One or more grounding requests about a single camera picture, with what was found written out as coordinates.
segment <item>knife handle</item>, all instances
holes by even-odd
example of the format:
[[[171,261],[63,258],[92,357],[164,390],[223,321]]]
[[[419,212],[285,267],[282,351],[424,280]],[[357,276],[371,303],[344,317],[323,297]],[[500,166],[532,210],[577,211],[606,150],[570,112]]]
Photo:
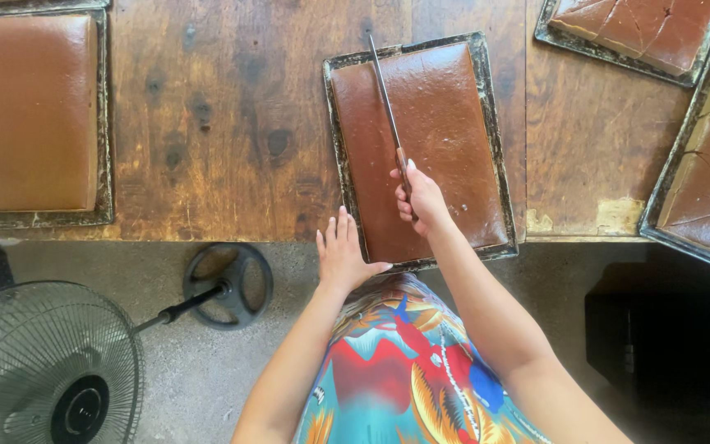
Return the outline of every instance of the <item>knife handle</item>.
[[[404,187],[405,193],[407,193],[407,203],[410,204],[409,196],[413,193],[413,187],[409,184],[409,179],[407,178],[407,156],[402,147],[396,148],[396,167],[399,169],[401,176],[401,185]],[[413,221],[418,220],[415,210],[412,210],[412,215]]]

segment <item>metal baking tray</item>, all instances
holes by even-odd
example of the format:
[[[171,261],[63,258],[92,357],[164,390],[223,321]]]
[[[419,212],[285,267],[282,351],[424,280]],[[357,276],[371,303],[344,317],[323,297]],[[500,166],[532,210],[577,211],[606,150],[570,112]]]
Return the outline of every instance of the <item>metal baking tray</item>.
[[[111,0],[16,0],[0,2],[0,15],[105,8],[109,4]]]
[[[13,228],[81,227],[104,225],[113,221],[111,188],[111,146],[109,143],[108,103],[108,30],[104,9],[72,10],[17,15],[78,15],[91,16],[98,25],[98,195],[92,211],[0,212],[0,230]]]
[[[670,156],[667,157],[667,162],[662,169],[662,175],[656,182],[651,197],[648,199],[648,205],[645,207],[645,211],[640,217],[639,231],[640,236],[655,240],[658,243],[675,248],[678,251],[682,251],[703,261],[710,262],[710,249],[696,243],[686,242],[681,238],[667,234],[656,228],[656,224],[659,221],[659,214],[662,211],[664,200],[667,197],[667,191],[670,190],[675,174],[678,171],[678,166],[681,164],[681,158],[689,142],[689,137],[692,135],[692,131],[697,123],[697,116],[700,114],[703,104],[710,92],[710,55],[706,59],[706,67],[705,74],[697,85],[692,103],[689,105],[689,110],[686,112],[681,131],[678,133],[673,149],[670,151]]]
[[[708,56],[708,48],[710,47],[710,21],[708,22],[708,30],[706,31],[703,45],[701,45],[701,49],[697,52],[692,69],[680,76],[674,76],[654,66],[648,65],[645,62],[635,60],[612,49],[589,42],[577,35],[553,28],[549,25],[549,22],[552,15],[555,13],[557,3],[557,0],[544,0],[544,5],[541,7],[541,14],[539,15],[539,21],[536,24],[536,32],[533,34],[536,40],[578,52],[585,56],[598,58],[605,62],[614,63],[615,65],[629,68],[638,73],[654,76],[658,79],[669,81],[670,83],[675,83],[676,85],[686,88],[695,86],[703,72],[705,59]]]
[[[470,50],[471,62],[473,63],[473,73],[476,76],[476,86],[481,102],[481,111],[484,115],[484,126],[487,130],[489,149],[492,156],[492,165],[497,181],[498,195],[500,197],[501,208],[503,209],[503,222],[506,225],[508,242],[491,246],[476,248],[476,254],[482,261],[498,259],[501,257],[513,257],[518,254],[517,232],[514,227],[514,213],[511,208],[511,200],[508,193],[508,182],[506,180],[506,165],[503,163],[503,148],[500,142],[500,129],[498,128],[498,116],[495,107],[495,93],[492,87],[491,71],[489,69],[489,55],[487,52],[487,40],[481,31],[467,34],[453,35],[441,39],[429,40],[419,44],[393,45],[377,50],[380,58],[388,58],[423,51],[435,47],[451,44],[467,43]],[[370,63],[371,53],[361,51],[352,54],[339,55],[325,59],[323,63],[323,77],[325,89],[327,91],[327,108],[330,113],[330,130],[333,133],[333,146],[336,153],[336,164],[339,166],[339,179],[341,180],[341,197],[344,205],[357,221],[358,234],[364,241],[361,250],[366,261],[369,260],[368,246],[366,245],[363,228],[360,224],[360,212],[358,211],[357,197],[350,175],[350,162],[347,158],[347,151],[344,147],[344,137],[341,133],[339,123],[339,112],[336,109],[335,95],[333,94],[333,84],[330,80],[330,72],[350,65]],[[422,269],[437,267],[437,260],[434,257],[426,257],[413,261],[400,262],[394,264],[389,273],[402,273],[406,271],[420,271]]]

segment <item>floral print dress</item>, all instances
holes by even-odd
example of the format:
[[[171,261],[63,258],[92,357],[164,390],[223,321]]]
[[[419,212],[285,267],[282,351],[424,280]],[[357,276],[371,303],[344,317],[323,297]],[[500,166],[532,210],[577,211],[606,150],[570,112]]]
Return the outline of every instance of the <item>floral print dress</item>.
[[[361,288],[336,320],[293,442],[544,442],[414,275]]]

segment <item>wooden tabletop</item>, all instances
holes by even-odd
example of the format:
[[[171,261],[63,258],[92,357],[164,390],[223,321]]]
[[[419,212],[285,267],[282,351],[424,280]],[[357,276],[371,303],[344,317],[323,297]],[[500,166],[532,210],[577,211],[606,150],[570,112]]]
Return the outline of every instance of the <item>wooden tabletop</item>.
[[[540,4],[117,0],[115,221],[0,238],[311,241],[341,201],[322,60],[474,30],[520,238],[634,236],[692,90],[533,41]]]

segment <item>person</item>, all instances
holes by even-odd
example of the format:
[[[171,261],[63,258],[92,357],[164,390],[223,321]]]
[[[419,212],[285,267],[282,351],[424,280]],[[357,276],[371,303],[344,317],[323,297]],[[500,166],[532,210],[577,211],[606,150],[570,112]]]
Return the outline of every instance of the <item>person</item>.
[[[481,263],[435,182],[412,161],[407,175],[399,217],[428,239],[461,320],[411,273],[359,288],[391,265],[364,263],[342,206],[317,232],[320,284],[232,442],[629,442]]]

